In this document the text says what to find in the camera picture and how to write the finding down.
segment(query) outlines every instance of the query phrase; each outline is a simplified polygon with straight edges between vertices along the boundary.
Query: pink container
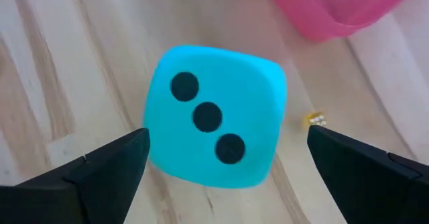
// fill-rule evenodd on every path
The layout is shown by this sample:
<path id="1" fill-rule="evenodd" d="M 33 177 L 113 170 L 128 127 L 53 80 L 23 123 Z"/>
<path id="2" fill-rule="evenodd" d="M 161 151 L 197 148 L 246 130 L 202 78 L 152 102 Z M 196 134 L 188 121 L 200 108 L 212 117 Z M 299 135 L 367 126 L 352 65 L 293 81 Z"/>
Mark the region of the pink container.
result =
<path id="1" fill-rule="evenodd" d="M 302 35 L 314 41 L 349 36 L 401 0 L 274 0 Z"/>

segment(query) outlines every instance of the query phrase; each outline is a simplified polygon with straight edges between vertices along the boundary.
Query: foam dice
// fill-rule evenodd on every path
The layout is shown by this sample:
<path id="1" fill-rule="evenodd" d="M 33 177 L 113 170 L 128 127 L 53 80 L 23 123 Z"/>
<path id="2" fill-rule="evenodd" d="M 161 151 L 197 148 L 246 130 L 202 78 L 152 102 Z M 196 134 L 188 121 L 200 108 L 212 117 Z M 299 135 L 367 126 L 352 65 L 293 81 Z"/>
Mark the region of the foam dice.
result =
<path id="1" fill-rule="evenodd" d="M 286 94 L 286 77 L 274 62 L 215 48 L 172 48 L 147 95 L 150 160 L 205 186 L 255 186 L 271 168 Z"/>

